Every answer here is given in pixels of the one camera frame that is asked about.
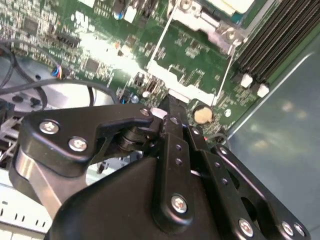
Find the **wire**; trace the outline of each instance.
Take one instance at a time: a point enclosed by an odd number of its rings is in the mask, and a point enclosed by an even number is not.
[[[19,85],[19,86],[3,88],[3,89],[0,89],[0,96],[6,95],[6,94],[12,94],[12,93],[16,93],[16,92],[20,92],[20,91],[24,91],[24,90],[28,90],[28,89],[43,87],[43,86],[47,86],[47,85],[54,85],[54,84],[85,85],[87,87],[97,89],[97,90],[109,95],[115,104],[119,103],[117,95],[110,88],[103,86],[102,84],[93,82],[93,81],[84,81],[84,80],[75,80],[75,79],[65,79],[64,81],[59,81],[59,80],[53,78],[53,79],[45,79],[45,80],[36,81],[33,83],[23,84],[23,85]]]
[[[30,77],[19,65],[17,58],[15,55],[13,55],[14,58],[14,69],[16,70],[16,72],[20,75],[20,77],[22,77],[28,84],[34,83],[35,80],[32,79],[32,77]],[[44,110],[47,105],[48,105],[48,97],[45,93],[45,91],[41,88],[41,87],[35,87],[34,90],[36,91],[36,93],[38,94],[41,104],[42,104],[42,108],[41,110]]]
[[[0,40],[0,45],[1,44],[2,45],[3,44],[11,44],[11,43],[14,43],[14,44],[25,44],[25,45],[28,45],[29,47],[33,47],[33,48],[37,49],[39,52],[41,52],[43,55],[45,55],[48,59],[50,59],[54,63],[54,65],[60,66],[60,64],[49,53],[47,53],[42,48],[40,48],[40,47],[30,43],[30,42],[19,40],[19,39]]]
[[[62,67],[59,66],[58,78],[61,79],[61,77],[62,77]]]
[[[90,98],[89,107],[92,107],[95,104],[94,91],[92,90],[92,87],[90,87],[90,86],[87,86],[87,88],[88,88],[89,98]]]
[[[230,146],[230,142],[228,140],[228,137],[222,133],[215,133],[215,134],[212,134],[212,135],[209,135],[207,137],[207,141],[212,141],[214,140],[215,138],[223,138],[223,140],[225,141],[225,145],[226,147],[231,150],[231,146]]]
[[[12,73],[14,72],[14,64],[15,64],[15,57],[14,54],[4,45],[0,44],[0,49],[2,49],[6,54],[10,57],[10,67],[8,72],[6,73],[3,81],[0,83],[0,88],[3,88],[10,80]]]

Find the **metal rod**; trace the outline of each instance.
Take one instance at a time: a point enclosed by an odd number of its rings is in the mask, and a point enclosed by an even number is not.
[[[212,106],[215,106],[215,105],[218,103],[218,100],[219,100],[219,98],[220,98],[222,89],[223,89],[223,87],[224,87],[224,85],[225,85],[225,82],[226,82],[226,79],[227,79],[227,75],[228,75],[228,73],[229,73],[230,67],[231,67],[232,62],[233,62],[233,60],[234,60],[235,52],[236,52],[236,48],[235,48],[235,47],[232,47],[232,49],[231,49],[231,57],[230,57],[230,61],[229,61],[228,67],[226,68],[226,71],[225,71],[225,74],[224,74],[222,83],[221,83],[221,85],[220,85],[220,89],[219,89],[216,97],[213,98],[213,101],[212,101],[212,104],[211,104]]]
[[[176,12],[176,10],[177,10],[177,8],[178,8],[178,4],[180,3],[180,1],[181,1],[181,0],[177,0],[177,1],[175,2],[175,5],[174,5],[174,8],[173,8],[173,10],[172,10],[172,12],[171,12],[171,14],[170,14],[170,17],[169,17],[168,21],[166,22],[166,25],[165,25],[165,27],[164,27],[164,29],[163,29],[163,31],[162,31],[162,34],[161,34],[161,36],[160,36],[160,38],[159,38],[159,41],[158,41],[158,43],[156,44],[155,49],[154,49],[154,51],[153,51],[153,53],[152,53],[152,55],[151,55],[150,61],[149,61],[148,65],[146,66],[146,70],[149,70],[150,65],[151,65],[151,62],[152,62],[152,61],[155,59],[155,57],[156,57],[156,54],[157,54],[158,49],[159,49],[159,47],[160,47],[160,44],[162,43],[162,41],[163,41],[163,39],[164,39],[164,37],[165,37],[165,35],[166,35],[166,32],[168,31],[169,25],[170,25],[170,23],[171,23],[174,15],[175,15],[175,12]]]

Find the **capacitor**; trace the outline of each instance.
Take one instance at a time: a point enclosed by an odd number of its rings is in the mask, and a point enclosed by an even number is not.
[[[131,98],[131,102],[132,102],[133,104],[137,104],[137,103],[139,102],[139,97],[136,96],[136,95],[134,95],[134,96]]]
[[[142,93],[142,97],[143,97],[143,98],[147,98],[147,97],[149,97],[150,94],[151,94],[151,93],[150,93],[149,91],[144,91],[144,92]]]
[[[124,18],[124,12],[120,12],[120,13],[117,13],[117,12],[113,12],[113,17],[116,19],[116,20],[121,20]]]

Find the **black plastic bracket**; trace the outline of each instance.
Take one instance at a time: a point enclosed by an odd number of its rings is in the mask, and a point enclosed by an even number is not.
[[[217,144],[211,149],[232,176],[238,195],[250,217],[259,226],[267,239],[311,239],[304,225],[264,186],[257,177],[226,147]],[[285,224],[292,226],[292,235],[285,229]],[[297,228],[303,230],[304,236]]]
[[[96,152],[98,138],[110,142],[121,129],[148,127],[152,113],[140,104],[121,104],[35,112],[22,123],[18,144],[30,158],[59,175],[78,177],[84,174]],[[46,134],[40,130],[44,121],[55,123],[59,130]],[[84,151],[74,151],[68,142],[80,137],[86,142]]]
[[[265,239],[251,221],[222,160],[208,151],[207,143],[198,129],[190,126],[186,131],[192,169],[202,177],[220,235],[228,240]],[[249,223],[252,231],[245,233],[240,227],[240,220]]]
[[[164,117],[160,137],[162,147],[156,167],[152,215],[164,232],[178,234],[188,228],[195,214],[189,146],[183,139],[179,116]]]

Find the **white connector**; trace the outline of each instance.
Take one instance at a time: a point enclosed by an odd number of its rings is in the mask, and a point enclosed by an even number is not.
[[[240,84],[242,87],[248,88],[253,81],[253,78],[249,74],[244,74]]]
[[[265,84],[261,84],[260,87],[259,87],[259,90],[257,92],[257,95],[260,97],[260,98],[264,98],[268,93],[269,93],[269,87],[266,86]]]

